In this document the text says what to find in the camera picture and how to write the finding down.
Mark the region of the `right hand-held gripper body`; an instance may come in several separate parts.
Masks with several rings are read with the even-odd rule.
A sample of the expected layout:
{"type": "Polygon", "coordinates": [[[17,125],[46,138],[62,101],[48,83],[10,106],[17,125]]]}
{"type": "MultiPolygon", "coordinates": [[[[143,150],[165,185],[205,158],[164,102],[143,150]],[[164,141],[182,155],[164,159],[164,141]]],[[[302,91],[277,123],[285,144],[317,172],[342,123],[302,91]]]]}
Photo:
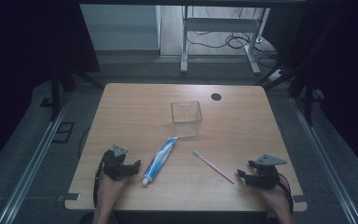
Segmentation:
{"type": "Polygon", "coordinates": [[[249,166],[256,170],[256,175],[248,179],[257,179],[258,188],[273,189],[279,182],[277,165],[286,164],[286,161],[270,155],[263,155],[255,161],[248,161],[249,166]]]}

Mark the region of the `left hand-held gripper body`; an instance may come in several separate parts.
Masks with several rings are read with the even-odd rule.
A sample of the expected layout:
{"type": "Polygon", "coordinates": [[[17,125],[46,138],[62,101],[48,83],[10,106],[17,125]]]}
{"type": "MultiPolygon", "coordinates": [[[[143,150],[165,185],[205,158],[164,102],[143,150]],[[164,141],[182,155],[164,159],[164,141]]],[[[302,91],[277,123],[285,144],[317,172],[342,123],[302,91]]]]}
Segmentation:
{"type": "Polygon", "coordinates": [[[113,145],[112,149],[108,149],[103,154],[103,171],[111,179],[119,180],[125,177],[127,170],[130,170],[128,166],[123,164],[127,152],[127,149],[113,145]]]}

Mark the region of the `blue and white toothpaste tube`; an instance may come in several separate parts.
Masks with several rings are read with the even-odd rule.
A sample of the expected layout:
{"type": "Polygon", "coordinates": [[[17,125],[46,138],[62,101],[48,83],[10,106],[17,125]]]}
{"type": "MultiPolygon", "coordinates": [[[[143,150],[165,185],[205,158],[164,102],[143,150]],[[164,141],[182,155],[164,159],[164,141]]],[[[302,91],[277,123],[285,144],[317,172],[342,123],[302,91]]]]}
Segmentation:
{"type": "Polygon", "coordinates": [[[153,160],[149,163],[147,169],[144,172],[144,178],[142,181],[142,184],[144,186],[146,186],[148,183],[152,182],[155,179],[158,172],[163,167],[165,161],[168,159],[177,139],[177,136],[168,138],[157,151],[153,160]]]}

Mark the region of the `pink toothbrush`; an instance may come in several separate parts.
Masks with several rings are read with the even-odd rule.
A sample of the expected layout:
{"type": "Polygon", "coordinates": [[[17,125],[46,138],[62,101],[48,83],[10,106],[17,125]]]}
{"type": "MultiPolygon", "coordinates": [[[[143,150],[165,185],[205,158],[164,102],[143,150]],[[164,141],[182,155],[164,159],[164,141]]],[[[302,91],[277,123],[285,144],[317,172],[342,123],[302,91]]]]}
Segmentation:
{"type": "Polygon", "coordinates": [[[211,162],[211,161],[207,160],[206,158],[204,158],[202,156],[202,154],[198,150],[194,149],[193,154],[196,157],[200,158],[202,161],[204,161],[212,169],[214,169],[218,174],[220,174],[223,178],[225,178],[225,180],[227,180],[229,183],[235,184],[235,179],[231,175],[228,175],[222,169],[220,169],[218,166],[216,166],[213,162],[211,162]]]}

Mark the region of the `clear plastic container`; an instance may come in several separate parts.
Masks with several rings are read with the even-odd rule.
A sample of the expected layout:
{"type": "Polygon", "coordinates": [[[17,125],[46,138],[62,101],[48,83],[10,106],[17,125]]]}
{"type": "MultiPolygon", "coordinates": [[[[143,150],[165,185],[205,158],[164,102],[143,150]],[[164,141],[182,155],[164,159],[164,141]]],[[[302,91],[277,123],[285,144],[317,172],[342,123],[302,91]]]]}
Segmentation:
{"type": "Polygon", "coordinates": [[[199,134],[202,114],[199,101],[171,103],[172,123],[177,137],[195,137],[199,134]]]}

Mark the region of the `person's right hand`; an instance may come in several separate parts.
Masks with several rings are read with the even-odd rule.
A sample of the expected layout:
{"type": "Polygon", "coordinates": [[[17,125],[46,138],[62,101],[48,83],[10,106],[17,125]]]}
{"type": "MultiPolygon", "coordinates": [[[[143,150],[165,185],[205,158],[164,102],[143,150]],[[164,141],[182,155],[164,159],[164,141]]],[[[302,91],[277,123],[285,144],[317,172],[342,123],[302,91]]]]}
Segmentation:
{"type": "Polygon", "coordinates": [[[270,208],[282,208],[289,205],[287,194],[280,186],[275,186],[273,189],[256,188],[256,191],[270,208]]]}

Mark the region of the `person's left hand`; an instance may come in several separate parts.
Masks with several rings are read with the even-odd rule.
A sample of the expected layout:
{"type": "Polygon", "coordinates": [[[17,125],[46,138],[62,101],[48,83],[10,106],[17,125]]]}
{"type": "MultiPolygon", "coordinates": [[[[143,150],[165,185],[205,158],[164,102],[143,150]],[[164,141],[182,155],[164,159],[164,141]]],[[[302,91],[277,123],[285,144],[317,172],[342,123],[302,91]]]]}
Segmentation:
{"type": "Polygon", "coordinates": [[[113,180],[105,173],[101,173],[99,178],[98,188],[98,200],[99,201],[111,201],[117,200],[125,188],[130,182],[129,177],[122,177],[119,180],[113,180]]]}

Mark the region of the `black metal stand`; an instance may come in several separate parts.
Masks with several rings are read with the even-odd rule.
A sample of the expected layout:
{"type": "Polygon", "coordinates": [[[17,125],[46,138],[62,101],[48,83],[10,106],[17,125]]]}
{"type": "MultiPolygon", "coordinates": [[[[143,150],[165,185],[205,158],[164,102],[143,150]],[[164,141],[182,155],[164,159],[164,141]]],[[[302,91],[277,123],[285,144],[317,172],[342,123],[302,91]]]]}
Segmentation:
{"type": "Polygon", "coordinates": [[[91,75],[88,75],[86,72],[79,70],[71,71],[69,68],[63,68],[62,66],[55,67],[51,71],[51,120],[55,120],[61,111],[60,86],[67,92],[72,92],[76,88],[73,75],[82,78],[98,89],[104,89],[103,83],[91,75]]]}
{"type": "Polygon", "coordinates": [[[277,62],[272,69],[264,75],[261,79],[259,79],[255,85],[262,87],[265,91],[270,90],[284,81],[289,79],[293,79],[292,84],[288,88],[288,94],[291,97],[297,97],[302,91],[304,93],[304,107],[303,107],[303,117],[306,122],[312,126],[312,119],[311,119],[311,107],[313,101],[313,87],[314,87],[314,78],[312,73],[308,70],[306,65],[300,65],[299,67],[284,72],[278,78],[274,79],[270,83],[266,83],[266,81],[275,73],[280,67],[282,63],[277,62]]]}

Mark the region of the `white power strip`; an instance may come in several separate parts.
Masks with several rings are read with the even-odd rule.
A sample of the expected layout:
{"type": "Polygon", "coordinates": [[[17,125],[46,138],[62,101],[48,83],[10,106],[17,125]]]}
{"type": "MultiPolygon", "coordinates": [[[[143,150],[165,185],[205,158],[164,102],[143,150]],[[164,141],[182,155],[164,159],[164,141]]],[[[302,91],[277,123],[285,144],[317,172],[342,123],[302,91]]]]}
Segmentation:
{"type": "Polygon", "coordinates": [[[284,74],[284,72],[281,69],[276,70],[269,78],[269,81],[274,81],[277,78],[281,77],[284,74]]]}

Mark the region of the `aluminium floor rail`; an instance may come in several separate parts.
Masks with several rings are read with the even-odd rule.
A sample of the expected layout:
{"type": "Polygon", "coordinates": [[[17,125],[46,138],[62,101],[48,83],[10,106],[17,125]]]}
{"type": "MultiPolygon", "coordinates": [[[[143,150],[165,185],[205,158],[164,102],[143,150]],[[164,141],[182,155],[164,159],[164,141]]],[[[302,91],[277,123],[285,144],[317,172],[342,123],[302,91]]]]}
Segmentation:
{"type": "Polygon", "coordinates": [[[21,205],[25,200],[25,196],[34,182],[34,178],[48,152],[48,148],[53,140],[53,137],[67,111],[71,98],[72,93],[66,93],[62,97],[62,107],[59,110],[57,117],[49,123],[42,140],[39,142],[39,145],[34,152],[33,157],[30,159],[25,171],[21,175],[20,180],[9,196],[7,203],[0,214],[0,224],[12,224],[16,215],[20,211],[21,205]]]}
{"type": "Polygon", "coordinates": [[[350,224],[358,224],[357,206],[344,183],[341,181],[333,163],[329,159],[319,136],[315,132],[314,128],[307,122],[303,114],[304,109],[302,108],[301,103],[296,98],[291,98],[290,102],[296,111],[296,116],[303,127],[306,136],[309,138],[316,157],[324,170],[329,184],[332,187],[332,190],[334,191],[347,220],[350,224]]]}

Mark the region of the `white metal desk frame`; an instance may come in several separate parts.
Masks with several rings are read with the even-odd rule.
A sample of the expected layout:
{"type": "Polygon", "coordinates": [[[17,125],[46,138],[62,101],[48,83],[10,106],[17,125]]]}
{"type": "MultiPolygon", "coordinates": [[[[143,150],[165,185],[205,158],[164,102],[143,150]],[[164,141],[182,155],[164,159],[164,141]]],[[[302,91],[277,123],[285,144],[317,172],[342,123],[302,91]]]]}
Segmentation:
{"type": "Polygon", "coordinates": [[[261,8],[256,19],[223,19],[223,18],[194,18],[188,16],[188,6],[183,9],[183,41],[181,48],[180,71],[187,72],[187,33],[191,32],[218,32],[218,33],[246,33],[250,34],[250,43],[243,47],[253,73],[261,74],[259,65],[254,56],[255,43],[259,37],[266,9],[261,8]]]}

